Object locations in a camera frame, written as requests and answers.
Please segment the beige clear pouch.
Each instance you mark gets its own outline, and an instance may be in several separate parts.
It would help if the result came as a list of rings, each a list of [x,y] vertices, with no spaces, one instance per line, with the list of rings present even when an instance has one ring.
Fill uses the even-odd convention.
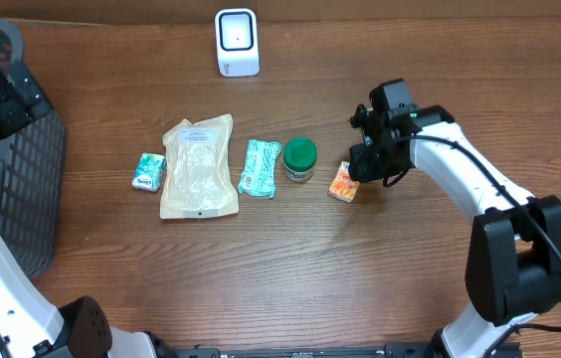
[[[228,163],[232,130],[233,118],[227,113],[197,122],[183,119],[163,135],[167,166],[162,220],[209,219],[239,212]]]

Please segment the orange tissue pack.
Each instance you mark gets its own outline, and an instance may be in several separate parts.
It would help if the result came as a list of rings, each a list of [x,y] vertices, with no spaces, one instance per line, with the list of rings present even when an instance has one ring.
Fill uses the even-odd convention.
[[[358,181],[351,179],[349,175],[349,165],[347,161],[342,161],[337,169],[336,175],[332,180],[328,195],[346,203],[351,203],[360,186]]]

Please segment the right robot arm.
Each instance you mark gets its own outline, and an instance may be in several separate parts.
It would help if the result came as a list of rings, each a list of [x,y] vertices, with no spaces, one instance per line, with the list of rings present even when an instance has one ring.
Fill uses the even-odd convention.
[[[466,308],[430,342],[388,343],[386,356],[521,356],[508,337],[549,331],[533,320],[561,302],[561,200],[537,198],[514,184],[468,142],[446,109],[414,103],[404,80],[379,85],[369,101],[349,119],[363,135],[349,149],[351,179],[391,187],[418,169],[471,225]]]

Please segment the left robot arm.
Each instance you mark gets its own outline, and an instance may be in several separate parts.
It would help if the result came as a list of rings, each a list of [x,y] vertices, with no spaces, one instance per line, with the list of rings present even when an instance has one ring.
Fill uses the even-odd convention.
[[[35,120],[31,107],[0,72],[0,140]],[[154,357],[153,337],[108,324],[83,296],[50,303],[26,277],[0,236],[0,357]]]

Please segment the green lid jar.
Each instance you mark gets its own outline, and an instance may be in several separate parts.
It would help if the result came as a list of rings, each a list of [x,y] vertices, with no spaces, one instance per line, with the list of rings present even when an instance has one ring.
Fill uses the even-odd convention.
[[[313,175],[316,161],[317,149],[309,138],[292,138],[284,147],[284,172],[291,181],[305,182],[309,180]]]

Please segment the green tissue pack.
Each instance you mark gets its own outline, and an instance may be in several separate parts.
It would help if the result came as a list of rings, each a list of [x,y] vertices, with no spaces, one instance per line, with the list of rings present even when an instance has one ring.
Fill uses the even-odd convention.
[[[166,158],[161,154],[142,153],[132,178],[132,187],[157,192],[161,186]]]

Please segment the teal wipes packet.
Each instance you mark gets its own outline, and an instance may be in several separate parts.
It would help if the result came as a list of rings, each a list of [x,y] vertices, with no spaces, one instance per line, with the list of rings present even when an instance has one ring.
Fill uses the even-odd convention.
[[[253,197],[272,199],[276,193],[275,171],[282,144],[250,139],[238,191]]]

